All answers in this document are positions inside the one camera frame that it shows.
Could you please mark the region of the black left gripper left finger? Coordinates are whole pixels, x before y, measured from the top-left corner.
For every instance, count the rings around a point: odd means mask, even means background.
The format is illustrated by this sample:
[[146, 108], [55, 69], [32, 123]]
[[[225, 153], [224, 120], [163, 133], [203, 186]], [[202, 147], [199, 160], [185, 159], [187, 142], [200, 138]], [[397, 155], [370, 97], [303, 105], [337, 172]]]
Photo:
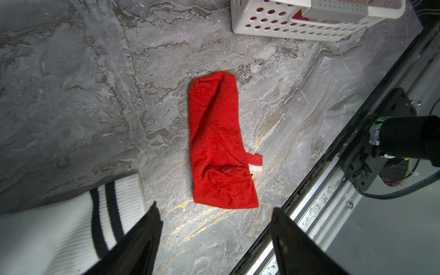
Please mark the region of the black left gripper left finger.
[[87, 275], [151, 275], [163, 222], [157, 203]]

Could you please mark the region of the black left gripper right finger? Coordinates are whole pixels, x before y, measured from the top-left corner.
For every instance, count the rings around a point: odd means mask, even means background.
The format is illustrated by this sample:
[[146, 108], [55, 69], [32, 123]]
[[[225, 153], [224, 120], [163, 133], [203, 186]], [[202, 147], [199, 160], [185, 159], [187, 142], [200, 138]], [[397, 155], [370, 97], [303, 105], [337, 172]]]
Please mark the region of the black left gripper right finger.
[[269, 224], [281, 275], [346, 275], [279, 207]]

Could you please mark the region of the red white striped sock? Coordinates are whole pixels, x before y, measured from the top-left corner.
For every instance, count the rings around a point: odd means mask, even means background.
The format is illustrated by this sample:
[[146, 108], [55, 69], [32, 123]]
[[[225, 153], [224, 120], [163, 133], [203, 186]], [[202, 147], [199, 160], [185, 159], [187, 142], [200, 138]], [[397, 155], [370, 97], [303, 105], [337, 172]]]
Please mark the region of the red white striped sock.
[[255, 209], [254, 179], [263, 157], [245, 150], [234, 75], [217, 72], [194, 81], [189, 92], [190, 161], [196, 204]]

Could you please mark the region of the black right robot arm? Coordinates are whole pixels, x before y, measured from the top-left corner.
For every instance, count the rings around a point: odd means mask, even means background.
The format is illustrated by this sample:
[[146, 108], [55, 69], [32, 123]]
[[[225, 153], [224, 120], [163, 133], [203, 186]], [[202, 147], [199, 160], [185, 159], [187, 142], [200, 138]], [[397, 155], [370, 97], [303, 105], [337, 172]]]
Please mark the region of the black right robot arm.
[[370, 144], [392, 157], [428, 160], [440, 166], [440, 118], [383, 117], [370, 127]]

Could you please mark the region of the white perforated basket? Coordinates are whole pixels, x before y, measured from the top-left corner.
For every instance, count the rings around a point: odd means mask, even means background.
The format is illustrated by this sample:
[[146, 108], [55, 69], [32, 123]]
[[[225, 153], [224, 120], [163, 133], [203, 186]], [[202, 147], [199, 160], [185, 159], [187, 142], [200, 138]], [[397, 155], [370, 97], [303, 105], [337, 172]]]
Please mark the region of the white perforated basket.
[[339, 41], [385, 19], [398, 19], [402, 0], [231, 0], [235, 34], [296, 40]]

